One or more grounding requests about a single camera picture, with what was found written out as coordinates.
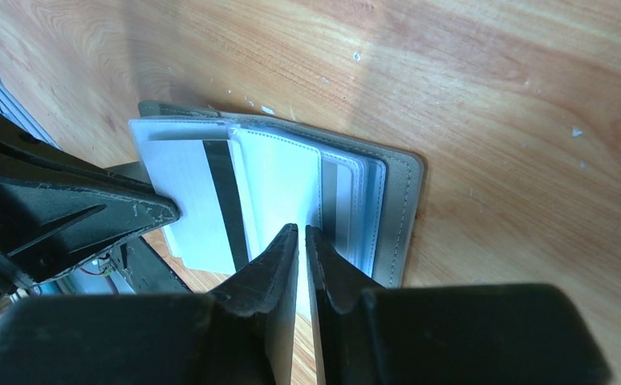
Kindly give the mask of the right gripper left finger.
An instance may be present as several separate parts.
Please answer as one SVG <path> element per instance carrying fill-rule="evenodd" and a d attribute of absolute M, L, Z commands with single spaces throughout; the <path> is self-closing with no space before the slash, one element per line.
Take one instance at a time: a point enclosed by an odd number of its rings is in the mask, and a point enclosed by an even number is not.
<path fill-rule="evenodd" d="M 0 319 L 0 384 L 288 384 L 298 227 L 198 294 L 60 295 Z"/>

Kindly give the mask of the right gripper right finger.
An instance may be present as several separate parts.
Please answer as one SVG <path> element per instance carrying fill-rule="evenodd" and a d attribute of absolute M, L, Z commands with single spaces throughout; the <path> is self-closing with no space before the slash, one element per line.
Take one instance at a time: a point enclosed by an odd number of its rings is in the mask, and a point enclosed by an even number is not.
<path fill-rule="evenodd" d="M 306 227 L 321 384 L 608 384 L 574 303 L 540 284 L 388 289 Z"/>

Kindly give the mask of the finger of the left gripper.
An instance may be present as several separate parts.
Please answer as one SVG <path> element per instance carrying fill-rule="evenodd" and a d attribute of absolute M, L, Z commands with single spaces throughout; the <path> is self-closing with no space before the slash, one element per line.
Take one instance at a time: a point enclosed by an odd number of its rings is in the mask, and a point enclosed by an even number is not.
<path fill-rule="evenodd" d="M 0 299 L 67 276 L 179 216 L 150 184 L 54 148 L 0 114 Z"/>

